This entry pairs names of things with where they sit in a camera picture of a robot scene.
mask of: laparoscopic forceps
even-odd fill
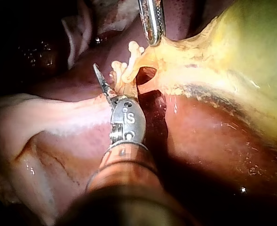
[[[144,35],[149,46],[156,47],[162,35],[166,35],[162,0],[138,0]]]

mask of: metal instrument tip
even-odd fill
[[[161,36],[166,34],[162,0],[138,0],[138,5],[147,42],[152,47],[158,46]]]
[[[112,106],[112,98],[117,96],[117,93],[114,91],[114,89],[109,85],[109,83],[104,78],[103,74],[100,72],[99,67],[96,63],[93,64],[93,70],[95,72],[95,75],[97,77],[97,80],[99,84],[101,85],[102,91],[108,101],[108,103]]]

